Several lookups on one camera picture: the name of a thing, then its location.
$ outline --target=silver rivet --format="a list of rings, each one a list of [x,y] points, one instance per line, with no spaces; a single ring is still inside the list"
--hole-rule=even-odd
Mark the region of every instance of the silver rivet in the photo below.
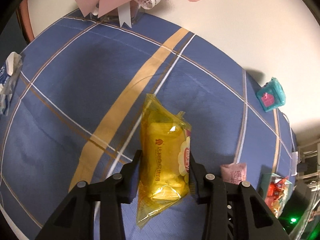
[[[122,175],[121,175],[121,173],[116,173],[116,174],[113,174],[112,177],[113,177],[113,179],[121,179]]]
[[[248,181],[243,181],[243,182],[241,182],[241,184],[242,184],[242,186],[244,186],[244,187],[250,187],[250,182],[248,182]]]
[[[215,178],[215,176],[211,173],[208,173],[205,177],[209,180],[213,180]]]
[[[87,183],[83,180],[77,183],[77,187],[85,187],[85,185],[87,185]]]

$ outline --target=pink packet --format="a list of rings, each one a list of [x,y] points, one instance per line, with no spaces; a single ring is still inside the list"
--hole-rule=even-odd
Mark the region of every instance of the pink packet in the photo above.
[[[221,177],[224,182],[239,184],[247,179],[246,163],[223,164],[221,168]]]

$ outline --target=white wall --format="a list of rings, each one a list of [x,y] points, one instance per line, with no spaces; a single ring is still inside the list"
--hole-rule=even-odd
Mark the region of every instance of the white wall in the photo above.
[[[75,8],[73,0],[28,4],[35,35]],[[320,136],[320,26],[302,0],[170,0],[150,13],[203,37],[261,85],[278,78],[298,139]]]

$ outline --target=yellow plastic wrapper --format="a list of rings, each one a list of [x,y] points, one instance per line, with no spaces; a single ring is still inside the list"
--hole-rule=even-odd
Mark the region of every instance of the yellow plastic wrapper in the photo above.
[[[143,150],[137,225],[175,204],[188,189],[191,126],[166,110],[154,95],[144,102],[140,140]]]

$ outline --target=wrapper sealed edge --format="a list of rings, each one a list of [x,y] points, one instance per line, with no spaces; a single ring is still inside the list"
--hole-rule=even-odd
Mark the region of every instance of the wrapper sealed edge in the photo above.
[[[156,96],[147,94],[140,130],[143,154],[136,220],[140,228],[189,191],[191,126],[183,114],[171,114]]]

